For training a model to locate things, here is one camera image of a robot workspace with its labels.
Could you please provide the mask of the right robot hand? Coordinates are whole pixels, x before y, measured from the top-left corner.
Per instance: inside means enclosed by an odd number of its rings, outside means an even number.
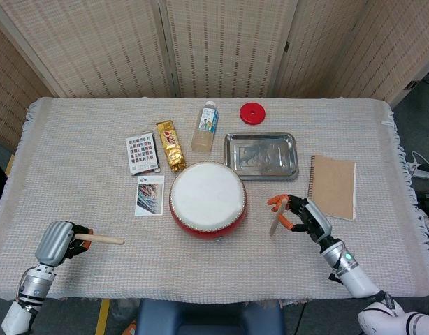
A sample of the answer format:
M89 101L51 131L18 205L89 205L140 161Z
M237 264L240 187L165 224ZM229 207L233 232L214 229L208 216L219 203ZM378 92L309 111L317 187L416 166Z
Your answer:
M276 217L270 228L270 236L276 232L277 226L281 224L292 232L306 232L314 243L320 244L331 236L332 226L323 215L317 205L308 198L300 198L294 195L276 195L267 201L272 206ZM300 224L293 224L284 216L284 211L289 210L300 220Z

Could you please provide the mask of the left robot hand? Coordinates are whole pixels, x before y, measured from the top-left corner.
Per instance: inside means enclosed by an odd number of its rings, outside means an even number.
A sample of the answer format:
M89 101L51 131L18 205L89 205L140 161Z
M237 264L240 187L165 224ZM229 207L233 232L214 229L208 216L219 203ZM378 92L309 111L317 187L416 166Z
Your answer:
M65 259L72 259L88 250L91 242L78 239L77 234L92 233L91 229L70 221L55 221L44 232L35 257L41 264L57 267Z

